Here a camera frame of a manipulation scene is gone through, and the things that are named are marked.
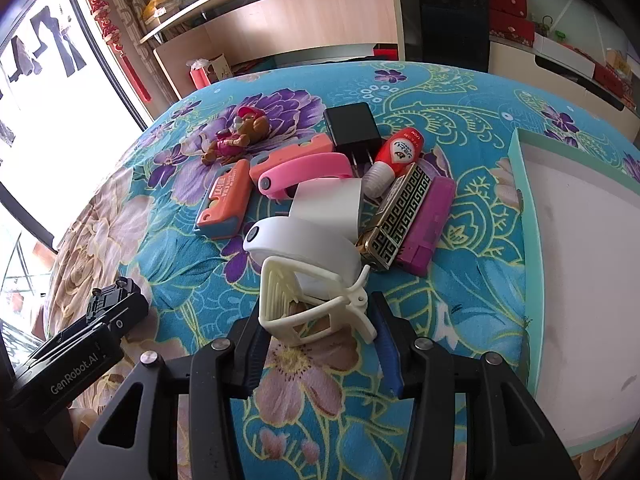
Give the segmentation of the cream plastic clip holder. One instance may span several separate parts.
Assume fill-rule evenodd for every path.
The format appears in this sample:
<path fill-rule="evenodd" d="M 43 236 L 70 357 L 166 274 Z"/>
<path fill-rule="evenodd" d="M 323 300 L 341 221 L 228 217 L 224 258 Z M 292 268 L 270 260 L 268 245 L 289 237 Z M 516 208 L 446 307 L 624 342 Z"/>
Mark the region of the cream plastic clip holder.
<path fill-rule="evenodd" d="M 311 344 L 345 327 L 364 342 L 375 340 L 367 317 L 367 264 L 347 284 L 341 275 L 291 258 L 271 256 L 262 263 L 258 320 L 288 347 Z"/>

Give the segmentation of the white smart band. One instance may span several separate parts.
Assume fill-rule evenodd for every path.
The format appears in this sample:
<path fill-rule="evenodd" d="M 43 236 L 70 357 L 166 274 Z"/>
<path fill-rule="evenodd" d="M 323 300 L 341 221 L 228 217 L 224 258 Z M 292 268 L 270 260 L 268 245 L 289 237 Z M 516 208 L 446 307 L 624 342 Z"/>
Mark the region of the white smart band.
<path fill-rule="evenodd" d="M 283 216 L 259 220 L 245 235 L 243 249 L 261 268 L 269 257 L 280 257 L 336 274 L 348 290 L 367 285 L 369 269 L 355 245 L 310 221 Z"/>

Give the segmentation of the white charger plug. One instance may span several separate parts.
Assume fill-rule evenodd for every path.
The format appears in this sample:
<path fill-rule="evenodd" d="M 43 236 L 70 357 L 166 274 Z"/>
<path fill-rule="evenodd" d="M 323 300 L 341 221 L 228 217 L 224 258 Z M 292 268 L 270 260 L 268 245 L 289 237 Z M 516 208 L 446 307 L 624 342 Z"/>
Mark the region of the white charger plug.
<path fill-rule="evenodd" d="M 318 178 L 297 185 L 288 215 L 318 224 L 356 243 L 361 208 L 359 178 Z"/>

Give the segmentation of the pink smart band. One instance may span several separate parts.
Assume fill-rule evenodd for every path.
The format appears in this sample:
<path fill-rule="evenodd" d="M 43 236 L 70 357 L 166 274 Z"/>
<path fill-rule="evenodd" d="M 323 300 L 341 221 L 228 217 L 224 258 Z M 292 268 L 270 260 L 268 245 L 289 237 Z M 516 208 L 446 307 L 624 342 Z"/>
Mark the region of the pink smart band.
<path fill-rule="evenodd" d="M 258 191 L 270 200 L 289 200 L 297 185 L 319 178 L 352 178 L 352 165 L 339 152 L 305 155 L 282 162 L 258 179 Z"/>

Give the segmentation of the brown pink puppy toy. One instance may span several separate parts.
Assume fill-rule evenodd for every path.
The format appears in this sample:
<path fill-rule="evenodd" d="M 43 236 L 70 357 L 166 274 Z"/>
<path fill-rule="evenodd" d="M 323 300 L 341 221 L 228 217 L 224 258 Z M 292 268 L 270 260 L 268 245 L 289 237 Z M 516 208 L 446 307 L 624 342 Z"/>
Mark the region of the brown pink puppy toy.
<path fill-rule="evenodd" d="M 217 132 L 213 142 L 204 148 L 201 161 L 205 166 L 235 162 L 250 145 L 264 140 L 269 131 L 269 119 L 262 110 L 242 106 L 231 127 Z"/>

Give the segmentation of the black power adapter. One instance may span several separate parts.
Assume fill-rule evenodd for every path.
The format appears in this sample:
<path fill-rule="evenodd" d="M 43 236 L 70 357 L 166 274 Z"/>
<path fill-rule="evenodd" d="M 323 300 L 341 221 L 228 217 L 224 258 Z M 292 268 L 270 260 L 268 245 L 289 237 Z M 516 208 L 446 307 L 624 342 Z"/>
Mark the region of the black power adapter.
<path fill-rule="evenodd" d="M 329 107 L 323 118 L 334 150 L 349 159 L 357 177 L 363 177 L 383 144 L 368 104 Z"/>

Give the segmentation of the coral blue box cutter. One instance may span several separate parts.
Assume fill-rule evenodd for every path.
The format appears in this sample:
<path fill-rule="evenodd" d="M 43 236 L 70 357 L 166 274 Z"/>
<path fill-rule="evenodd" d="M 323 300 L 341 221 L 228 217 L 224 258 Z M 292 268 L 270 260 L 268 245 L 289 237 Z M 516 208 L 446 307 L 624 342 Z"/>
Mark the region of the coral blue box cutter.
<path fill-rule="evenodd" d="M 306 155 L 331 153 L 334 150 L 332 140 L 325 133 L 317 133 L 309 139 L 291 139 L 280 148 L 254 156 L 250 160 L 250 178 L 258 184 L 262 174 L 284 162 Z"/>

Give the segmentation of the floral blue tablecloth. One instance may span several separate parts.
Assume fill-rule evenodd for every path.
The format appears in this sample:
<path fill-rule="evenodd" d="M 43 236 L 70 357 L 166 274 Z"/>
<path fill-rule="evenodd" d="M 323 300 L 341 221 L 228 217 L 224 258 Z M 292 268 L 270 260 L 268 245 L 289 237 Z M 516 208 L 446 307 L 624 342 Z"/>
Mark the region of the floral blue tablecloth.
<path fill-rule="evenodd" d="M 262 110 L 271 130 L 262 156 L 326 128 L 331 107 L 363 102 L 383 136 L 413 127 L 424 157 L 457 195 L 430 272 L 373 274 L 396 314 L 462 356 L 495 350 L 529 367 L 525 249 L 508 148 L 523 128 L 564 142 L 629 177 L 638 150 L 601 116 L 519 82 L 435 64 L 347 62 L 281 68 L 192 93 L 128 150 L 65 234 L 53 271 L 48 330 L 84 314 L 90 292 L 132 278 L 151 305 L 124 341 L 124 358 L 78 400 L 91 422 L 146 350 L 185 356 L 253 309 L 258 263 L 240 236 L 194 232 L 215 177 L 202 161 L 241 108 Z M 233 407 L 251 479 L 395 479 L 411 405 L 383 390 L 373 347 L 348 330 L 299 350 L 273 344 L 254 398 Z"/>

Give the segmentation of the purple harmonica case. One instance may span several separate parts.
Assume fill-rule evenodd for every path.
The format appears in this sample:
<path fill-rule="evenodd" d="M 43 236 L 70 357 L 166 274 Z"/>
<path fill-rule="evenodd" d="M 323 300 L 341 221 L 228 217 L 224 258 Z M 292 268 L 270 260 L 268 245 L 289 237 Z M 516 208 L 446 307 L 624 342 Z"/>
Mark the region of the purple harmonica case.
<path fill-rule="evenodd" d="M 432 181 L 396 256 L 396 266 L 416 276 L 427 274 L 439 237 L 448 220 L 454 194 L 454 180 L 436 177 Z"/>

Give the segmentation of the mint white tray box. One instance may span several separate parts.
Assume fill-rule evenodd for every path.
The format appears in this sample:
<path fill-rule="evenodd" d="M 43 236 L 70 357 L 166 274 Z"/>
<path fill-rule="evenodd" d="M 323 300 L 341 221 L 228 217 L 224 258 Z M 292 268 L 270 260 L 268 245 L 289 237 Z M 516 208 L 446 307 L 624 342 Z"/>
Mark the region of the mint white tray box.
<path fill-rule="evenodd" d="M 533 394 L 576 455 L 639 419 L 639 185 L 578 148 L 515 129 Z"/>

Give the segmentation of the gold black patterned harmonica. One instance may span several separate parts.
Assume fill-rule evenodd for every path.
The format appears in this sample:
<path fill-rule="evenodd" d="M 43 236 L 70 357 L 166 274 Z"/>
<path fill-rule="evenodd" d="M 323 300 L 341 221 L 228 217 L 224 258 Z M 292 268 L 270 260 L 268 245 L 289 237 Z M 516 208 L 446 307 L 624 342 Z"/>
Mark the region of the gold black patterned harmonica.
<path fill-rule="evenodd" d="M 364 264 L 378 272 L 390 270 L 431 184 L 417 162 L 396 180 L 356 244 Z"/>

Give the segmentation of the coral blue sharpener block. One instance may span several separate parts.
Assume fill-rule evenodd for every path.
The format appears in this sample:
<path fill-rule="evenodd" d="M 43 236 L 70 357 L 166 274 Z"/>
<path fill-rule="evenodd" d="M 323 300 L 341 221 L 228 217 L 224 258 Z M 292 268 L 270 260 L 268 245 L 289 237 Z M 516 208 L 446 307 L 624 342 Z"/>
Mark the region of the coral blue sharpener block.
<path fill-rule="evenodd" d="M 211 240 L 235 236 L 242 226 L 253 188 L 248 160 L 221 166 L 201 202 L 193 231 Z"/>

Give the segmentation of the red paper bag floor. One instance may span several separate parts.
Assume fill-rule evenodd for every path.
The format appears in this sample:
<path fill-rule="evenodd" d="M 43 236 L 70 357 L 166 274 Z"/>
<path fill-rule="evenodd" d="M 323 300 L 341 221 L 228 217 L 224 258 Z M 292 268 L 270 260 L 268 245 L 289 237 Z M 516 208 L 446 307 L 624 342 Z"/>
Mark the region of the red paper bag floor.
<path fill-rule="evenodd" d="M 223 54 L 216 56 L 212 60 L 208 58 L 190 60 L 186 62 L 186 66 L 188 66 L 189 75 L 196 90 L 233 77 L 231 67 Z"/>

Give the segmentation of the white tv stand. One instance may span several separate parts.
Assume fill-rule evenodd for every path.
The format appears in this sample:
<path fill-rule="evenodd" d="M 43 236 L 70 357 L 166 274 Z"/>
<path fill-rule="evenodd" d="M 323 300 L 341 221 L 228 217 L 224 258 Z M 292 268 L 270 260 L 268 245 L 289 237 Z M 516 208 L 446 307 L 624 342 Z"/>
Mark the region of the white tv stand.
<path fill-rule="evenodd" d="M 577 82 L 540 67 L 535 55 L 523 50 L 520 44 L 513 47 L 500 38 L 491 40 L 488 70 L 491 74 L 554 93 L 604 119 L 630 142 L 636 140 L 639 117 L 634 112 L 627 107 L 618 110 Z"/>

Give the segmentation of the black cabinet appliance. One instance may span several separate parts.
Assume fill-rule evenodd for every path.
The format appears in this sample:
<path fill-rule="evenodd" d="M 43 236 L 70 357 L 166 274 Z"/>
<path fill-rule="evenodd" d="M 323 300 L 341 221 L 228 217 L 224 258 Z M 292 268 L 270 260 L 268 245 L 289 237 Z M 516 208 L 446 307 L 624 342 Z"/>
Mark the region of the black cabinet appliance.
<path fill-rule="evenodd" d="M 408 60 L 488 71 L 488 0 L 416 0 L 406 11 L 416 17 L 416 36 L 405 33 Z"/>

